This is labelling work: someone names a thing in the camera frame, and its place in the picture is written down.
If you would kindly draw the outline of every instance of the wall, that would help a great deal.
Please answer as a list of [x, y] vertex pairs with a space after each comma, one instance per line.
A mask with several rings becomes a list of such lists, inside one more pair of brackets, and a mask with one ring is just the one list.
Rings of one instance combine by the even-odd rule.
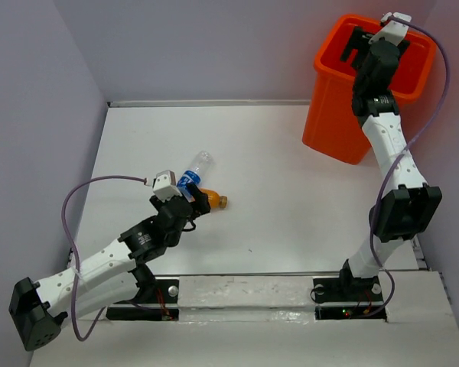
[[[104, 98], [51, 0], [0, 1], [0, 365], [26, 366], [14, 283], [64, 265], [62, 198], [89, 177]], [[83, 198], [73, 203], [73, 227]]]
[[436, 0], [54, 0], [109, 101], [309, 99], [313, 59], [346, 13]]
[[[442, 271], [459, 325], [459, 0], [441, 1], [425, 27], [438, 36], [451, 60], [451, 89], [438, 120], [418, 141], [415, 159], [431, 185], [442, 189], [443, 200], [426, 233], [422, 248], [430, 266]], [[424, 123], [435, 107], [444, 83], [438, 55], [427, 95], [409, 111], [407, 124]]]

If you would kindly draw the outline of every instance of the purple cable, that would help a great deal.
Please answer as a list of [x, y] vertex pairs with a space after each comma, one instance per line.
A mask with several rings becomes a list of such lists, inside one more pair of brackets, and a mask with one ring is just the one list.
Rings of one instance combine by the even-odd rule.
[[395, 280], [392, 277], [391, 273], [383, 267], [383, 264], [381, 260], [379, 259], [379, 256], [376, 253], [376, 250], [374, 249], [374, 232], [376, 231], [376, 226], [377, 226], [377, 221], [379, 219], [379, 210], [381, 207], [381, 199], [383, 198], [384, 190], [386, 188], [386, 185], [388, 184], [389, 179], [392, 176], [393, 171], [395, 170], [396, 166], [398, 163], [401, 161], [401, 159], [405, 156], [405, 152], [409, 151], [410, 148], [413, 146], [413, 144], [420, 138], [420, 135], [423, 134], [423, 132], [427, 129], [428, 126], [432, 124], [432, 122], [437, 118], [438, 113], [440, 112], [442, 106], [444, 105], [445, 97], [447, 96], [448, 90], [449, 90], [449, 85], [451, 84], [451, 65], [449, 64], [449, 59], [447, 56], [447, 52], [445, 51], [444, 47], [441, 45], [441, 42], [434, 37], [432, 34], [430, 34], [428, 31], [425, 29], [419, 27], [418, 25], [413, 25], [409, 21], [404, 21], [400, 18], [396, 17], [389, 17], [388, 21], [397, 21], [398, 23], [404, 24], [409, 26], [410, 28], [413, 28], [419, 32], [422, 32], [426, 36], [430, 37], [436, 44], [438, 49], [440, 50], [442, 54], [442, 58], [444, 59], [444, 65], [445, 65], [445, 84], [444, 84], [444, 90], [442, 90], [442, 95], [441, 98], [438, 100], [437, 107], [435, 108], [434, 113], [430, 117], [430, 119], [427, 121], [427, 123], [423, 126], [423, 128], [420, 129], [420, 131], [408, 142], [408, 144], [405, 146], [405, 149], [401, 154], [396, 157], [396, 159], [393, 161], [391, 167], [389, 168], [389, 171], [387, 172], [386, 176], [384, 177], [384, 181], [381, 184], [381, 188], [379, 189], [379, 193], [377, 194], [376, 198], [376, 205], [374, 206], [373, 210], [373, 218], [372, 222], [370, 224], [370, 232], [369, 232], [369, 244], [370, 244], [370, 251], [373, 253], [374, 260], [376, 260], [377, 265], [384, 270], [386, 275], [389, 277], [391, 280], [391, 292], [389, 293], [389, 296], [386, 298], [384, 303], [377, 309], [375, 309], [373, 312], [368, 313], [367, 315], [360, 315], [357, 318], [364, 318], [364, 317], [371, 317], [373, 315], [378, 314], [382, 310], [386, 308], [388, 303], [391, 301], [392, 296], [395, 293], [396, 289], [396, 284]]
[[91, 180], [88, 180], [87, 182], [81, 183], [80, 185], [74, 187], [67, 195], [67, 197], [63, 201], [63, 206], [61, 208], [61, 222], [63, 223], [63, 229], [65, 234], [67, 235], [68, 242], [70, 243], [71, 249], [73, 251], [73, 256], [75, 257], [75, 265], [74, 268], [75, 271], [75, 277], [73, 278], [73, 288], [71, 291], [71, 323], [73, 325], [73, 331], [75, 332], [76, 338], [80, 342], [84, 342], [85, 340], [88, 339], [90, 334], [93, 331], [93, 328], [97, 324], [97, 321], [99, 321], [100, 315], [102, 315], [102, 312], [104, 311], [104, 308], [100, 309], [99, 313], [95, 316], [95, 319], [92, 322], [92, 325], [90, 325], [89, 330], [86, 332], [85, 336], [80, 335], [80, 330], [78, 329], [78, 322], [77, 322], [77, 291], [78, 291], [78, 283], [79, 283], [79, 276], [78, 274], [80, 273], [80, 254], [78, 252], [77, 244], [75, 243], [75, 240], [73, 239], [73, 236], [71, 235], [70, 229], [68, 228], [67, 224], [67, 205], [68, 201], [70, 201], [70, 198], [72, 195], [77, 192], [79, 189], [86, 185], [90, 185], [92, 182], [97, 182], [101, 180], [131, 180], [131, 181], [138, 181], [146, 184], [146, 179], [145, 178], [138, 178], [138, 177], [131, 177], [131, 176], [101, 176], [101, 177], [96, 177]]

